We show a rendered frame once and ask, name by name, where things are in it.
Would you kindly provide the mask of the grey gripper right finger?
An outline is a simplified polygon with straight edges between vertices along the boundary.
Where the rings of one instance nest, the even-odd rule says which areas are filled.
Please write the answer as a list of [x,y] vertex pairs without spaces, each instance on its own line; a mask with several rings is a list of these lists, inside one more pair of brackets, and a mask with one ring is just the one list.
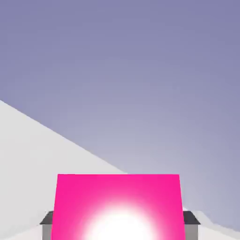
[[183,208],[186,240],[238,240],[238,232],[213,223],[203,212]]

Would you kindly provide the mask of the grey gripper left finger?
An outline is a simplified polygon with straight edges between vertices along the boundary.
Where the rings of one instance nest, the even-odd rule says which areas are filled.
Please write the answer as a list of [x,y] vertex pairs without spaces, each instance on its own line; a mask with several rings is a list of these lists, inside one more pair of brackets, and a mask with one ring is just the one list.
[[38,226],[17,233],[7,240],[51,240],[53,210],[49,211]]

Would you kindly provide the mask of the small pink cube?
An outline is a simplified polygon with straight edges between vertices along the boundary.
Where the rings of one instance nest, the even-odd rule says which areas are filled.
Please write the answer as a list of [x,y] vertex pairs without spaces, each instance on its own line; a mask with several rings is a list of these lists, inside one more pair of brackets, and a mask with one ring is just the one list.
[[59,175],[51,240],[185,240],[180,178]]

